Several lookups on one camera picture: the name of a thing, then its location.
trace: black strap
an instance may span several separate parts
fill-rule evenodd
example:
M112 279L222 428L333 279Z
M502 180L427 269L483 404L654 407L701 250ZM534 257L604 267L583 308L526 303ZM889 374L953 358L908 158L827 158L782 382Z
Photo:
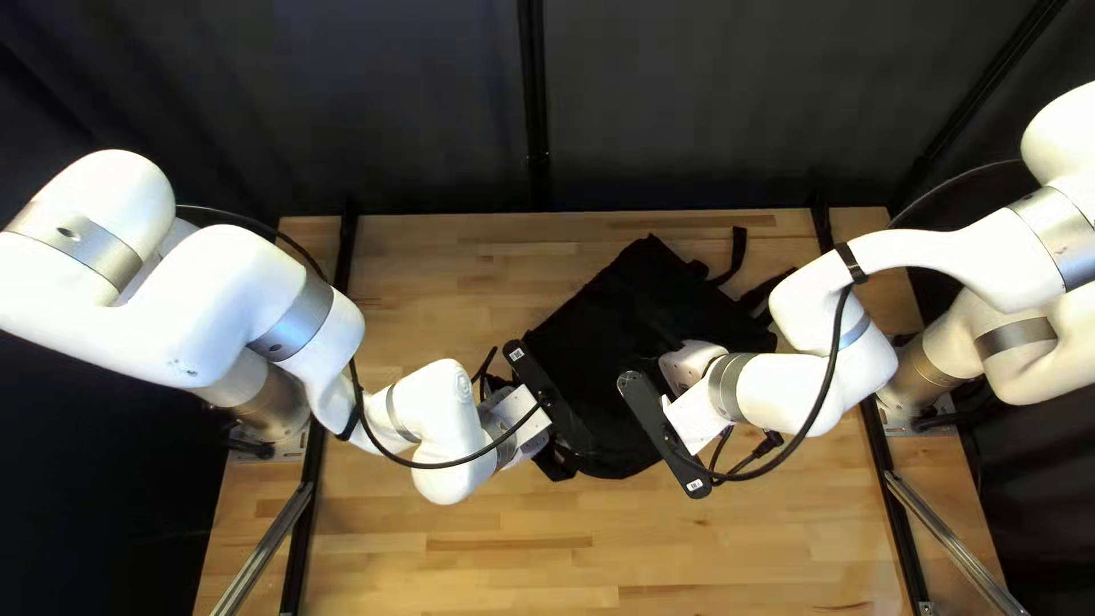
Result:
M574 476L581 468L581 464L578 463L574 452L560 446L555 442L554 437L552 437L551 442L544 449L540 450L540 453L532 456L532 462L552 481L574 479Z
M833 248L844 261L844 266L848 267L848 272L852 275L852 283L862 284L867 281L867 275L863 272L863 267L860 267L860 261L855 259L855 255L852 254L852 248L848 246L848 242L840 242Z
M351 434L354 434L354 429L357 428L357 423L361 421L361 407L365 406L361 396L355 395L354 408L349 410L349 418L346 419L346 428L342 432L335 434L335 439L339 441L349 441Z
M772 293L772 289L779 286L779 283L782 282L784 278L786 278L791 274L794 274L795 269L796 269L795 267L792 267L783 271L782 274L776 274L771 278L757 284L756 287L753 287L752 290L747 290L742 292L741 297L738 298L738 303L740 303L746 311L751 312L753 307L760 305L761 301L768 299L768 295Z
M734 226L733 247L730 248L730 268L707 280L715 286L723 286L734 274L741 268L741 263L746 259L746 243L749 239L749 231L744 226Z

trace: black metal pole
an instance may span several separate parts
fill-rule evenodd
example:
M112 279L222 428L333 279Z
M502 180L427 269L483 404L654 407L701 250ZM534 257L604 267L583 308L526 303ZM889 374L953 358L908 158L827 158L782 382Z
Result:
M543 0L517 0L528 141L529 199L535 210L551 207L551 149L548 141L548 73L544 68Z
M886 472L894 470L894 458L886 443L886 430L878 419L878 406L874 396L860 403L863 414L863 425L867 429L867 443L871 445L871 457L875 463L875 475L878 477L878 489L883 492L883 505L890 524L890 535L894 547L897 548L897 561L901 566L901 577L904 578L904 590L909 593L909 603L913 614L921 614L921 604L927 603L927 584L924 583L924 572L920 569L920 556L917 555L917 544L912 538L912 527L904 507L886 489Z
M1038 39L1038 36L1046 30L1046 26L1053 21L1057 13L1069 2L1069 0L1039 0L1019 22L1015 32L1004 42L1004 45L993 56L988 68L981 77L973 83L973 86L959 101L958 106L950 112L946 121L924 151L917 156L912 166L906 172L904 177L898 184L897 190L890 197L887 208L890 216L904 207L906 201L912 196L912 190L927 176L932 164L943 154L947 148L958 138L966 125L969 124L973 115L984 105L989 96L996 91L996 88L1012 72L1015 65L1019 62L1030 45Z
M806 199L810 207L810 218L814 219L814 234L818 237L821 254L832 249L832 220L829 217L829 201L825 199L821 189L817 188Z
M354 200L346 204L342 224L338 226L338 256L335 259L335 275L332 286L346 292L349 284L349 270L354 259L354 241L357 237L357 219L359 208ZM300 514L292 527L292 541L289 544L289 561L285 569L285 582L281 585L280 616L297 616L300 613L300 601L304 594L304 578L308 570L308 549L312 542L312 526L315 521L315 503L319 501L320 472L323 468L323 450L326 445L327 431L315 418L308 428L308 449L304 450L304 467L300 473L301 484L311 483L315 487L312 500Z

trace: black cable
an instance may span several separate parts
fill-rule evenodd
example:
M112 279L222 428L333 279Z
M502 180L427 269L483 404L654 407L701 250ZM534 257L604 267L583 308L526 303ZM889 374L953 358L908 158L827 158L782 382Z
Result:
M275 235L285 243L292 246L293 249L299 252L300 255L304 257L304 260L308 260L308 264L312 266L312 269L315 269L315 275L319 276L323 281L327 281L327 276L326 274L323 272L323 267L320 267L320 264L315 261L315 258L312 258L312 255L307 249L304 249L304 246L300 245L299 243L293 241L293 239L290 237L289 235L283 233L281 231L275 229L274 226L270 226L265 222L255 220L250 216L244 216L242 213L237 213L234 211L228 211L227 209L206 207L204 205L176 205L175 209L189 209L192 211L205 211L206 213L215 213L217 216L220 216L221 218L230 218L239 222L245 222L254 226L255 229L263 231L264 233Z
M749 464L752 463L754 460L757 460L757 454L749 454L748 456L741 458L741 462L739 462L738 464L734 465L734 468L731 468L730 470L727 470L726 474L727 475L734 475L736 473L739 473L741 469L744 469L745 467L749 466Z
M726 442L730 440L730 434L734 433L734 425L727 426L723 429L723 438L718 440L718 444L715 445L715 453L711 455L711 464L707 465L707 470L715 473L715 464L718 462L718 456L723 453L723 448L726 446ZM712 486L718 486L722 484L718 479L712 479Z
M357 385L357 367L354 365L353 358L349 361L349 374L354 381L354 406L355 408L364 408L365 402L361 398L361 388L358 387ZM420 468L426 470L434 470L439 468L452 468L454 466L460 466L462 464L466 464L476 458L485 456L495 448L502 445L506 441L506 439L509 439L510 437L516 434L517 431L522 426L525 426L525 422L532 419L532 414L537 412L538 409L540 409L540 403L533 405L532 408L529 409L529 412L525 414L525 417L517 420L517 423L515 423L512 428L510 428L506 432L503 432L502 437L498 437L497 439L495 439L489 444L484 446L482 450L475 452L474 454L468 454L462 458L457 458L454 461L449 461L443 463L416 463L414 461L401 458L400 456L396 456L395 454L389 452L383 445L380 444L380 441L377 440L377 435L372 433L372 429L369 428L369 421L368 419L366 419L365 414L361 414L361 429L365 430L365 435L369 438L369 441L372 443L372 446L376 448L377 451L380 452L385 458L392 461L393 463L400 466L405 466L407 468Z
M1023 162L1023 160L1018 159L1018 158L1010 158L1007 160L998 160L996 162L990 162L989 164L982 164L981 166L975 166L973 168L969 168L967 171L964 171L964 172L955 175L954 177L950 177L949 179L947 179L947 181L945 181L945 182L943 182L941 184L937 184L932 189L930 189L926 193L924 193L924 194L920 195L919 197L917 197L909 205L902 207L901 211L898 211L897 216L895 216L889 221L889 224L886 224L886 228L887 229L895 229L895 228L897 228L897 225L901 223L902 219L908 218L909 217L909 212L913 211L918 205L920 205L921 202L924 201L924 199L926 199L927 197L930 197L930 196L934 195L935 193L942 190L943 188L946 188L947 186L950 186L955 182L959 182L959 181L964 179L966 176L971 175L973 173L977 173L979 171L984 171L986 168L992 168L993 166L996 166L999 164L1008 164L1008 163L1012 163L1012 162Z
M293 239L290 237L289 235L287 235L286 233L283 233L281 231L275 229L274 226L270 226L269 224L266 224L265 222L261 222L258 220L255 220L254 218L251 218L250 216L244 216L242 213L235 213L233 211L227 211L224 209L217 209L216 207L206 207L204 205L176 205L175 207L176 208L183 208L183 209L192 209L192 210L195 210L195 211L207 211L207 212L210 212L210 213L216 213L216 214L219 214L219 216L223 216L226 218L231 218L233 220L239 220L239 221L242 221L242 222L246 222L246 223L249 223L249 224L251 224L251 225L253 225L253 226L255 226L255 228L257 228L257 229L260 229L262 231L265 231L267 233L272 233L274 235L277 235L281 240L284 240L285 243L291 245L293 247L293 249L296 249L297 252L299 252L300 255L303 256L306 260L308 260L308 264L311 265L313 269L315 269L315 274L318 276L320 276L320 278L322 278L323 281L327 281L326 276L323 274L323 268L320 267L320 264L315 261L315 258L313 258L312 255L307 249L304 249L304 246L302 246L299 243L297 243L296 241L293 241ZM486 369L487 369L487 367L491 365L491 361L494 360L494 355L497 351L498 351L497 347L495 347L494 349L491 350L491 352L487 355L486 361L483 363L483 368L481 368L479 371L476 371L476 373L475 373L477 375L476 379L482 379L482 375L486 374ZM462 464L468 464L468 463L470 463L470 462L472 462L474 460L481 458L481 457L485 456L487 453L489 453L491 451L495 450L498 445L502 445L506 441L506 439L509 439L510 437L512 437L514 434L516 434L517 431L522 426L526 425L526 422L528 422L530 419L532 419L532 415L535 414L537 410L540 409L540 407L541 407L541 404L537 403L531 409L529 409L529 412L525 414L525 417L522 417L521 419L517 420L517 423L515 423L512 428L510 428L506 432L503 432L502 437L498 437L497 439L495 439L494 441L492 441L489 444L487 444L486 446L484 446L482 450L480 450L480 451L477 451L477 452L475 452L473 454L469 454L469 455L463 456L461 458L457 458L454 461L449 461L449 462L443 462L443 463L416 463L416 462L408 461L406 458L401 458L400 456L396 456L395 454L393 454L390 451L388 451L383 445L380 444L380 441L377 440L377 435L372 433L372 429L369 428L369 422L368 422L368 420L365 417L365 412L364 412L364 410L365 410L365 399L361 396L361 392L362 392L361 391L361 384L360 384L360 382L358 381L358 377L357 377L357 365L354 363L354 358L349 359L348 365L349 365L350 381L354 384L354 409L350 411L350 417L354 417L355 415L357 416L357 418L358 418L358 420L359 420L359 422L361 425L361 428L365 430L365 435L369 438L369 441L372 443L372 446L376 448L378 452L380 452L385 458L394 462L395 464L399 464L401 466L406 466L406 467L410 467L410 468L422 468L422 469L427 469L427 470L440 469L440 468L451 468L451 467L460 466Z
M498 352L497 347L491 348L491 351L487 352L486 355L486 360L483 360L483 363L480 365L480 370L475 371L475 374L472 375L472 383L475 383L476 381L486 376L486 371L487 369L491 368L491 362L494 361L494 355L497 352Z
M719 479L722 481L747 481L749 479L756 479L783 464L783 462L798 449L798 445L803 442L803 440L806 439L806 433L814 427L814 422L817 420L818 415L821 414L821 407L825 405L825 399L829 395L829 386L832 385L832 377L837 372L837 355L840 352L840 323L844 316L844 304L848 303L848 295L851 294L851 292L852 284L848 284L841 289L840 300L837 301L837 315L833 319L832 326L832 344L829 346L829 362L826 365L825 377L821 380L821 387L818 391L817 399L814 402L814 408L810 409L810 414L806 417L806 422L803 425L803 428L798 430L798 433L791 440L791 443L787 443L787 446L781 450L774 458L753 470L746 473L723 474L707 470L702 464L698 463L688 454L679 451L677 448L670 445L670 451L672 451L672 453L685 464L695 468L700 473L707 474L712 479Z

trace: metal frame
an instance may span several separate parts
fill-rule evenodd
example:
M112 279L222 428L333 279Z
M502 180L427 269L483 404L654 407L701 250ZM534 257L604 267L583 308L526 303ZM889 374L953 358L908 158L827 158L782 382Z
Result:
M1007 616L1030 616L1030 613L1012 596L1012 593L1007 592L1007 589L996 582L984 565L973 556L973 553L969 551L961 539L911 486L891 470L886 472L885 481L889 492L927 528L927 532L946 550L947 556L958 567L961 574L993 607Z
M357 222L360 208L356 201L348 201L343 211L342 223L338 225L338 256L335 259L333 286L346 292L349 286L349 271L354 258L354 242L357 239ZM315 521L315 503L319 500L320 472L323 468L323 452L326 445L327 431L313 417L308 433L308 449L304 450L304 467L300 473L301 484L312 484L316 490L292 527L292 539L289 543L289 560L285 569L285 582L281 585L281 616L296 616L300 612L300 602L304 594L304 579L308 571L308 550L312 542L312 526Z
M231 583L224 589L224 594L220 595L217 605L209 613L210 616L231 616L243 605L251 589L254 588L258 577L266 569L266 565L269 563L270 558L274 558L274 553L281 545L281 541L285 539L292 525L300 520L301 513L314 502L314 484L306 481L289 497L280 513L274 519L274 523L266 530L266 534L258 541L254 551L240 568L240 572L235 574L235 578L232 578Z
M973 119L973 116L984 105L996 88L1003 83L1004 79L1011 74L1012 69L1023 59L1024 54L1030 45L1038 39L1038 36L1053 21L1053 18L1069 3L1069 0L1038 0L1030 11L1023 18L1019 25L1012 35L1004 42L996 51L984 72L973 83L969 92L958 102L958 105L950 112L946 121L935 133L935 137L927 143L924 151L912 162L909 171L898 185L894 196L887 204L890 216L896 216L904 206L906 200L912 195L912 190L924 181L932 168L932 164L943 152L945 152L955 139L961 133L966 126Z
M551 149L548 140L548 73L544 65L543 0L517 0L528 143L529 200L535 211L552 205Z
M833 246L829 206L819 193L815 193L811 200L810 217L814 219L818 246L825 253ZM885 474L894 470L894 458L886 443L886 431L883 429L881 420L878 419L878 407L875 406L874 396L860 403L860 411L863 414L863 423L867 430L871 460L878 478L878 489L881 490L886 520L889 522L890 536L894 537L894 546L897 548L897 560L901 566L901 577L904 580L909 604L913 614L925 614L923 606L931 605L931 602L927 597L927 585L924 583L924 572L920 569L920 557L917 555L917 544L912 538L912 527L901 503L885 488Z
M923 179L935 160L954 142L955 138L1011 72L1023 57L1023 54L1026 53L1067 1L1039 0L1035 4L1008 40L996 53L978 82L947 118L947 121L932 139L925 151L913 162L899 189L894 198L890 199L888 207L891 213L908 198L911 190ZM525 130L528 143L529 197L535 210L544 211L552 208L553 200L543 0L517 0L517 12L521 50L521 77L525 93ZM354 207L354 204L348 205L346 212L343 214L342 226L339 228L338 258L334 275L334 286L342 291L346 290L349 279L350 260L357 230L357 211L358 209ZM832 247L833 241L829 221L829 207L820 193L815 193L810 202L810 212L814 218L819 245L822 252L827 252ZM886 486L886 474L892 470L894 463L873 399L865 400L861 405L861 411L863 412L864 423L867 427L872 457L878 475L879 488L883 491L883 500L886 503L886 513L889 519L894 542L897 546L898 560L901 565L901 572L904 578L913 614L931 613L931 603L927 598L923 573L920 570L920 561L912 541L909 520L897 497L884 488ZM301 493L301 489L306 487L310 488L308 496L302 497L307 498L307 503L297 513L292 530L289 561L281 591L281 616L296 616L300 609L308 567L308 550L314 521L315 501L318 499L315 487L318 486L322 468L325 439L326 431L313 419L311 432L309 433L308 450L304 454L304 467L301 473L301 488L298 489L298 493L295 495L293 499ZM293 505L293 499L290 499L290 502L286 505L286 510L279 514L277 520L281 520L287 510ZM267 535L270 535L274 531L272 527ZM245 596L246 592L243 592L240 601Z

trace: wooden tabletop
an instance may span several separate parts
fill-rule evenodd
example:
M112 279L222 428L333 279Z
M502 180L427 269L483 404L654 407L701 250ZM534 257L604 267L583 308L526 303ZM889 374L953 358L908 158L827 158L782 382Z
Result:
M880 229L883 208L835 208L838 241ZM366 318L361 382L378 391L452 358L477 368L492 346L539 325L631 241L661 237L685 260L729 265L730 229L749 229L738 295L818 256L806 209L365 216L349 297ZM337 218L281 228L331 270ZM887 334L922 324L903 270L856 287ZM500 359L495 374L508 374ZM760 440L745 427L736 461ZM896 464L1000 577L956 438L890 439ZM702 455L707 460L711 449ZM229 464L196 615L208 614L297 487L293 463ZM533 465L434 505L410 472L327 440L303 613L907 614L880 488L858 412L806 441L779 472L687 499L664 464L622 481L553 484ZM990 613L915 526L933 600ZM241 614L277 614L287 544Z

